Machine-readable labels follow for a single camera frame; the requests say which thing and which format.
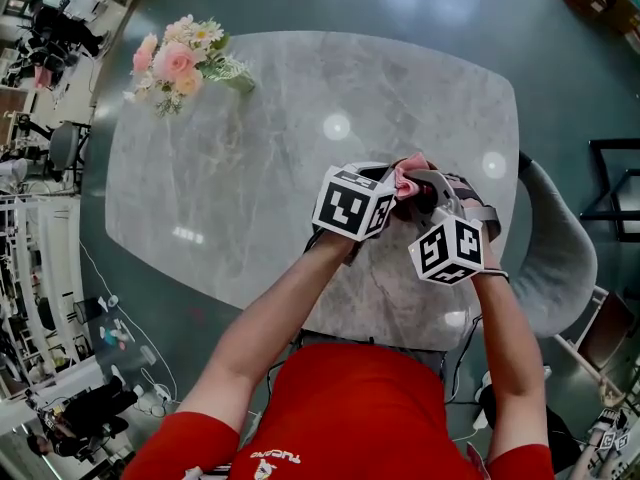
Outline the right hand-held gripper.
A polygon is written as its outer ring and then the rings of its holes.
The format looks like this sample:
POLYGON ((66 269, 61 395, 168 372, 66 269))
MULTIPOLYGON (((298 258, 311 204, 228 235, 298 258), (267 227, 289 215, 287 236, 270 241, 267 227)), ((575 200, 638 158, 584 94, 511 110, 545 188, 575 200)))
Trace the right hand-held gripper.
POLYGON ((415 206, 420 212, 412 209, 411 217, 418 237, 408 252, 418 278, 453 286, 483 271, 482 224, 489 240, 495 240, 501 234, 497 210, 459 175, 451 175, 451 187, 439 171, 418 169, 415 184, 415 206), (442 207, 448 206, 454 195, 467 220, 442 207))

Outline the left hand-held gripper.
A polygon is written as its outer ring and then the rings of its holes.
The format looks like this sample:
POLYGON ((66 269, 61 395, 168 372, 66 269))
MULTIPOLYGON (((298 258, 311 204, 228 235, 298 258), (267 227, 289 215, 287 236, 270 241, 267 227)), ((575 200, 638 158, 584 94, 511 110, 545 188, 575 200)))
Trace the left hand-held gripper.
POLYGON ((317 197, 312 224, 362 242, 384 229, 395 204, 395 168, 391 164, 331 166, 317 197))

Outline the pink cloth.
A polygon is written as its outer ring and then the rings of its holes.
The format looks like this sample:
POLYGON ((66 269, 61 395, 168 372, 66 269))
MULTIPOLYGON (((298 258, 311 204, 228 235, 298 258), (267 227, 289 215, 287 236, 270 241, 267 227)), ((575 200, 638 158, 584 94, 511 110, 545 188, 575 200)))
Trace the pink cloth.
POLYGON ((421 152, 414 153, 410 157, 397 161, 393 165, 397 199, 405 200, 415 196, 419 192, 418 184, 407 177, 408 172, 429 169, 430 164, 421 152))

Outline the person's left forearm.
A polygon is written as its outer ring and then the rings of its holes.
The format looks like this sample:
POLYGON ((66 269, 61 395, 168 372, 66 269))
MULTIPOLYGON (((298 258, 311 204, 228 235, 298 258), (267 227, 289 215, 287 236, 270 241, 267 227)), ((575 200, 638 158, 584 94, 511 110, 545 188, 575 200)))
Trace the person's left forearm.
POLYGON ((354 245, 341 235, 323 233, 226 329, 178 410, 204 414, 240 431, 256 387, 302 328, 354 245))

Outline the person's right forearm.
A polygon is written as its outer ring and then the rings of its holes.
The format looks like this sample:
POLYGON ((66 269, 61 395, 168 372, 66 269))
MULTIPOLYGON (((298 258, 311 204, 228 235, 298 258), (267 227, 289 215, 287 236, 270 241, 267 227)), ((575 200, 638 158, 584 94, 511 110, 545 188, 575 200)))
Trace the person's right forearm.
POLYGON ((493 461, 519 447, 548 444, 544 368, 536 337, 506 279, 478 274, 472 282, 496 400, 493 461))

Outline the grey upholstered chair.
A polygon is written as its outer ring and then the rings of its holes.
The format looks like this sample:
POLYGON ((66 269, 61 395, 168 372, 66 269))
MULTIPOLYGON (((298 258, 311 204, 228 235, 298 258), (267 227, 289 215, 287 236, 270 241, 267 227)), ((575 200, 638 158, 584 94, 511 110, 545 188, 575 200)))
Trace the grey upholstered chair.
POLYGON ((594 245, 544 169, 519 155, 518 178, 532 211, 526 256, 511 280, 534 334, 562 333, 592 299, 598 264, 594 245))

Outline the grey marble dining table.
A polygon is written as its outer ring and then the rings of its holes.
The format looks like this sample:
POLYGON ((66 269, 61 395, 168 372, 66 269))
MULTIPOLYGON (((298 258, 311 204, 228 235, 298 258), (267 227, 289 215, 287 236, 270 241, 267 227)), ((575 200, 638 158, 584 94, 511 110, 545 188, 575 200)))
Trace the grey marble dining table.
POLYGON ((457 57, 351 33, 235 37, 248 94, 209 82, 175 116, 118 113, 106 182, 109 236, 233 306, 301 255, 332 166, 422 153, 511 222, 519 127, 512 85, 457 57))

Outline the pale green ceramic vase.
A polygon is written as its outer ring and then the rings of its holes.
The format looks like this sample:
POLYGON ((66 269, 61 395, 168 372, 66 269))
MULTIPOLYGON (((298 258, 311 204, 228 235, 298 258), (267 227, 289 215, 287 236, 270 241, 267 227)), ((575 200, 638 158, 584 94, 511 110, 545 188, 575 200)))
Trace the pale green ceramic vase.
POLYGON ((239 93, 247 94, 255 88, 255 81, 246 67, 225 67, 220 73, 221 81, 239 93))

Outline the wooden folding chair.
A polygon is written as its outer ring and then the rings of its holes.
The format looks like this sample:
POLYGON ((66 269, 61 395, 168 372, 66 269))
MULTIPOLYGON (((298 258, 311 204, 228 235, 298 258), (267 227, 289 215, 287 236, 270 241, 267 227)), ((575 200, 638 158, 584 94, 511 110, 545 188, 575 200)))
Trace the wooden folding chair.
POLYGON ((604 368, 631 336, 635 318, 616 292, 599 286, 594 287, 590 303, 594 312, 576 342, 560 334, 553 338, 594 379, 602 405, 615 408, 623 403, 626 393, 609 379, 604 368))

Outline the pink artificial flower bouquet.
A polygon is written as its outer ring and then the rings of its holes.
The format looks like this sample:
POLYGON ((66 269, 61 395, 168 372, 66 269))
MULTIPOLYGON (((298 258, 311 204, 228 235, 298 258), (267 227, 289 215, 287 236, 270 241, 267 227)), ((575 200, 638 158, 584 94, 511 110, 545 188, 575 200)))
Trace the pink artificial flower bouquet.
POLYGON ((249 70, 225 51, 229 40, 215 19, 197 21, 190 14, 168 24, 162 37, 146 35, 133 55, 132 86, 124 99, 146 103, 160 117, 179 114, 205 82, 223 83, 220 73, 225 67, 249 70))

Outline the person's red shirt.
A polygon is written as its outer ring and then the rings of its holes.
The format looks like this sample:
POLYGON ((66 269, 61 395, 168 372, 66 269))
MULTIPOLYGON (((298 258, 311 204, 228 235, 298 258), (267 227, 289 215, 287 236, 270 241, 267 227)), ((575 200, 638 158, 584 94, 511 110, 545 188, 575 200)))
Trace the person's red shirt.
POLYGON ((554 480, 543 445, 470 462, 448 436, 439 377, 403 354, 359 344, 294 353, 246 445, 212 417, 168 416, 122 480, 184 480, 222 465, 228 480, 554 480))

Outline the grey office chair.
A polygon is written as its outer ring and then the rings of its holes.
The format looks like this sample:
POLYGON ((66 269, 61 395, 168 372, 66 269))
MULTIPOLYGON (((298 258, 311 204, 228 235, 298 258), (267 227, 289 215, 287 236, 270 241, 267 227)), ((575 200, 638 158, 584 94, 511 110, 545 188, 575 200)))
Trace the grey office chair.
POLYGON ((53 130, 49 139, 49 160, 55 171, 70 170, 77 183, 79 167, 84 165, 81 151, 91 134, 88 124, 64 121, 53 130))

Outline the black mesh waste basket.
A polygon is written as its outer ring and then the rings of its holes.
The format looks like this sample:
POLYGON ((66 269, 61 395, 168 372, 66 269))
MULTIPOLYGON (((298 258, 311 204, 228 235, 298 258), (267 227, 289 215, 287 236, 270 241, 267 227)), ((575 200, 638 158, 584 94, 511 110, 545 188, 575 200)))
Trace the black mesh waste basket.
POLYGON ((74 314, 79 324, 87 324, 103 314, 98 298, 89 298, 73 303, 74 314))

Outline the white shelf rack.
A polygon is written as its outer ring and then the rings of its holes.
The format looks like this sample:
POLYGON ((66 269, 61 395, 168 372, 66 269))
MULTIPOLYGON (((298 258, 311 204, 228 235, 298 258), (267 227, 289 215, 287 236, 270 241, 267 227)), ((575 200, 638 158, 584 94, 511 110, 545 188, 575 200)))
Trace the white shelf rack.
POLYGON ((38 392, 91 354, 78 199, 0 195, 0 396, 38 392))

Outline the black metal frame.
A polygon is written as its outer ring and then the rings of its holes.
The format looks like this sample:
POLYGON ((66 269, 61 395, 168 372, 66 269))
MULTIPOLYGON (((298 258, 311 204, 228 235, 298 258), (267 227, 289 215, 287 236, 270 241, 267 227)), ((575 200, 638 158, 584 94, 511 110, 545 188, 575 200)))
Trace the black metal frame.
POLYGON ((595 139, 589 142, 589 148, 598 174, 600 193, 580 213, 580 220, 612 223, 618 242, 640 243, 640 231, 629 232, 625 228, 626 223, 640 224, 640 209, 623 210, 620 204, 621 189, 632 178, 640 178, 640 168, 627 169, 615 183, 612 183, 604 158, 604 152, 607 150, 640 151, 640 138, 595 139))

